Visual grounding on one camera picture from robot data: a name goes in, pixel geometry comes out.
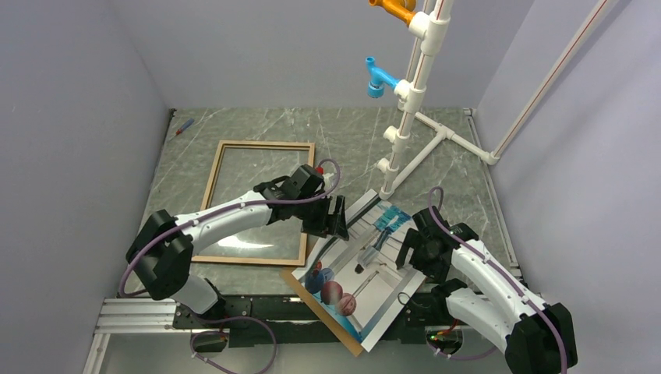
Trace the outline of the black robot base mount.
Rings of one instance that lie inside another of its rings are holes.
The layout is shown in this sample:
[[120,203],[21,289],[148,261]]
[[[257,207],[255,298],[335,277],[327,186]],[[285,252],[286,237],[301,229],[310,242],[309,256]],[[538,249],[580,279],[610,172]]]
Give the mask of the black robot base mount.
[[354,356],[370,351],[380,340],[398,340],[403,344],[420,344],[427,340],[450,352],[460,345],[465,323],[455,323],[445,309],[448,291],[456,295],[467,292],[457,279],[431,292],[419,293],[413,286],[397,288],[382,284],[379,295],[384,307],[376,313],[376,322],[361,323],[355,315],[338,314],[337,305],[325,305],[319,294],[299,298],[296,295],[225,295],[224,312],[215,321],[195,316],[187,307],[171,299],[164,314],[163,327],[168,332],[197,333],[195,348],[213,351],[212,330],[223,330],[223,344],[232,348],[252,347],[270,342],[256,331],[261,321],[279,344],[341,342]]

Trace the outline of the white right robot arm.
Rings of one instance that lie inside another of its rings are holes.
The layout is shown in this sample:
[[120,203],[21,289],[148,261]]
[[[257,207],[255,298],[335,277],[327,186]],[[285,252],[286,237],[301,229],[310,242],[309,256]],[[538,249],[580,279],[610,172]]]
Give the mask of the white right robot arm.
[[505,269],[465,223],[450,225],[431,206],[412,217],[396,259],[436,283],[430,315],[457,319],[504,354],[513,373],[565,373],[578,362],[571,313],[551,305]]

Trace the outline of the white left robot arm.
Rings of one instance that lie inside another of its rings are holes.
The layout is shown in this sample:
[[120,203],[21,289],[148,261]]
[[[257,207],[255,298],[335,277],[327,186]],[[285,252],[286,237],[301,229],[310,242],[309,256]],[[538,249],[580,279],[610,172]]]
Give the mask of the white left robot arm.
[[135,274],[154,301],[170,298],[187,307],[201,325],[218,325],[226,315],[226,301],[210,280],[190,272],[193,257],[224,238],[292,217],[302,222],[304,234],[347,241],[345,198],[332,194],[341,176],[339,166],[334,168],[332,182],[321,166],[302,164],[292,175],[255,185],[227,203],[177,216],[167,210],[152,213],[125,255],[128,265],[119,295],[137,295],[125,289],[129,275]]

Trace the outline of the photo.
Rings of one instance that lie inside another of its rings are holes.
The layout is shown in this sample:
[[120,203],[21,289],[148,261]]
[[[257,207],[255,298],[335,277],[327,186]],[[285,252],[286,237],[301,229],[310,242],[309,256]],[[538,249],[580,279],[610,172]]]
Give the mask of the photo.
[[412,265],[396,264],[412,216],[369,190],[346,210],[349,239],[322,238],[304,266],[282,280],[354,355],[371,351],[423,285]]

